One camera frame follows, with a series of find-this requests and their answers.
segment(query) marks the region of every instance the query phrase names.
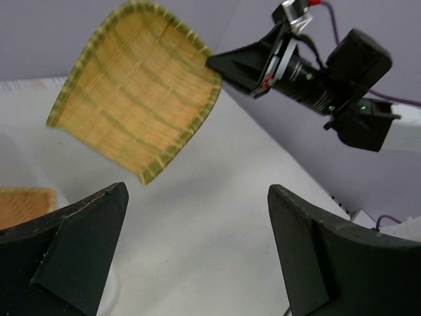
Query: table surface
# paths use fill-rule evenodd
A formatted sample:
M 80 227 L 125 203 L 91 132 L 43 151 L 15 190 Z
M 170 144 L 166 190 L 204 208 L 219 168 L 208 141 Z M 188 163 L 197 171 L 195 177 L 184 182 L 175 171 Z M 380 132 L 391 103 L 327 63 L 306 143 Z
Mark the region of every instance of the table surface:
M 70 203 L 126 183 L 130 202 L 114 256 L 122 293 L 114 316 L 281 315 L 289 304 L 270 226 L 269 185 L 281 184 L 348 219 L 225 92 L 146 187 L 64 132 L 45 127 L 58 92 L 36 84 L 1 92 L 0 123 L 21 129 Z

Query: woven basket tray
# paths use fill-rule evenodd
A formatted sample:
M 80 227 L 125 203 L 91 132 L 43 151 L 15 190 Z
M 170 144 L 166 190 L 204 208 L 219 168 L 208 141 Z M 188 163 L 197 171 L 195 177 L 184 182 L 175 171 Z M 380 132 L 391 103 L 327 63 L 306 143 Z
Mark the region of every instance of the woven basket tray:
M 54 211 L 56 199 L 53 189 L 0 188 L 0 230 Z
M 49 115 L 109 159 L 152 181 L 203 124 L 222 85 L 208 47 L 154 3 L 114 10 L 92 35 Z

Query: gray wall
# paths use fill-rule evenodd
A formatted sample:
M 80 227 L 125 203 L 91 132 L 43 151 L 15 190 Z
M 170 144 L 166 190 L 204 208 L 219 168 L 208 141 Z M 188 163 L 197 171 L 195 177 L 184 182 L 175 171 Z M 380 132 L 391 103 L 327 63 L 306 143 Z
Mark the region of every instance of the gray wall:
M 216 49 L 239 0 L 159 2 Z M 0 80 L 67 75 L 90 35 L 121 3 L 0 0 Z
M 0 80 L 65 75 L 97 25 L 121 0 L 0 0 Z M 281 0 L 161 0 L 218 51 L 260 39 L 272 27 Z M 332 0 L 341 35 L 352 27 L 374 36 L 395 65 L 376 86 L 393 95 L 421 99 L 421 1 Z M 322 55 L 334 48 L 328 15 L 312 10 L 308 27 Z M 270 95 L 253 101 L 227 90 L 347 208 L 401 219 L 421 215 L 421 155 L 369 153 L 343 145 L 325 132 L 326 118 Z
M 353 27 L 360 28 L 392 54 L 394 66 L 376 88 L 421 100 L 421 1 L 331 2 L 335 5 L 340 36 Z M 272 27 L 270 14 L 279 3 L 280 0 L 241 1 L 218 50 L 233 49 L 265 35 Z M 326 60 L 334 48 L 328 14 L 322 7 L 313 8 L 312 14 L 315 19 L 306 33 Z M 363 207 L 373 217 L 384 213 L 400 219 L 421 215 L 421 155 L 370 153 L 346 147 L 334 132 L 323 130 L 327 118 L 318 117 L 276 92 L 254 101 L 227 90 L 347 208 Z

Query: cable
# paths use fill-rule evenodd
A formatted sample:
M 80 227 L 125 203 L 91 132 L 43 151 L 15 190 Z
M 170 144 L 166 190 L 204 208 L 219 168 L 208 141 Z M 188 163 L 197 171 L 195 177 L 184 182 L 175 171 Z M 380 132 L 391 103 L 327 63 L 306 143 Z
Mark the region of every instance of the cable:
M 327 8 L 327 10 L 329 11 L 330 20 L 332 21 L 332 29 L 334 31 L 334 36 L 335 36 L 335 43 L 338 46 L 339 43 L 340 43 L 340 38 L 339 38 L 339 31 L 338 31 L 337 22 L 336 22 L 336 15 L 335 15 L 335 11 L 334 11 L 334 6 L 326 0 L 320 1 L 319 4 L 324 6 L 325 8 Z M 388 101 L 393 101 L 393 102 L 398 102 L 398 103 L 406 103 L 406 104 L 414 105 L 416 107 L 421 107 L 420 101 L 404 99 L 402 97 L 393 97 L 391 95 L 387 95 L 387 94 L 384 94 L 384 93 L 381 93 L 381 92 L 377 92 L 376 90 L 373 90 L 373 89 L 370 89 L 369 92 L 372 95 L 375 95 L 376 97 L 380 97 L 380 98 L 386 99 Z
M 291 313 L 291 307 L 288 307 L 287 311 L 282 316 L 288 316 Z
M 393 216 L 390 216 L 390 215 L 382 215 L 382 216 L 380 216 L 378 219 L 377 219 L 377 222 L 376 222 L 376 230 L 377 231 L 380 231 L 380 223 L 382 222 L 382 219 L 391 219 L 392 221 L 394 221 L 395 223 L 398 223 L 398 224 L 402 224 L 402 222 L 399 220 L 399 219 L 396 219 L 395 217 L 393 217 Z

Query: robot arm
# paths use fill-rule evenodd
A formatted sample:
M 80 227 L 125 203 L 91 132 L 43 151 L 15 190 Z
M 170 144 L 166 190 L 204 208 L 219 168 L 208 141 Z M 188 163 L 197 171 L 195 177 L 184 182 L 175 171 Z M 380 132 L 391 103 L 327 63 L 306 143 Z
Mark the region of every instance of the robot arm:
M 259 98 L 275 89 L 329 116 L 333 128 L 351 147 L 370 151 L 421 152 L 421 109 L 364 96 L 391 68 L 389 53 L 372 38 L 351 30 L 326 61 L 301 32 L 312 20 L 309 0 L 284 1 L 272 14 L 275 27 L 260 41 L 211 56 L 207 66 L 240 92 Z M 316 55 L 318 68 L 302 58 L 298 43 Z

